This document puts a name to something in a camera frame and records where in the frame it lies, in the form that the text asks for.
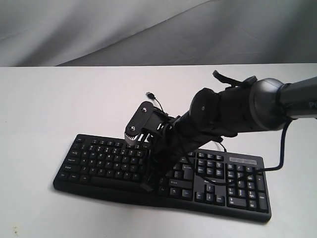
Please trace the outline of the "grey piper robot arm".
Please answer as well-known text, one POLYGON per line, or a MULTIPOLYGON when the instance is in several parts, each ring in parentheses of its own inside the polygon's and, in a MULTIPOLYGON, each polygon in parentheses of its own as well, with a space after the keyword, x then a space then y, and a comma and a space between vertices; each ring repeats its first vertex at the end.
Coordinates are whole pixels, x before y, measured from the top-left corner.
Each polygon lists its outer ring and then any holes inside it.
POLYGON ((315 77, 288 84, 250 77, 219 93, 204 88, 194 96, 190 109, 177 118, 145 101, 140 110, 149 113, 145 130, 151 138, 142 188, 153 191, 181 158, 210 141, 243 132, 281 130, 294 119, 314 118, 316 103, 315 77))

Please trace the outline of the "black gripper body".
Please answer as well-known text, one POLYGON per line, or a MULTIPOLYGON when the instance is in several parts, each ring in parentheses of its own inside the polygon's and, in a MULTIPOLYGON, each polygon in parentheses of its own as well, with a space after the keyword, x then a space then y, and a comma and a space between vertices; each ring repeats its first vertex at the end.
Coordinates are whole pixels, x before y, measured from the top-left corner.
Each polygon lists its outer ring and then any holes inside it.
POLYGON ((171 170, 182 157, 210 141, 222 142, 223 139, 219 135, 199 131, 190 116, 183 115, 169 120, 164 125, 161 136, 152 137, 150 149, 154 156, 169 153, 171 170))

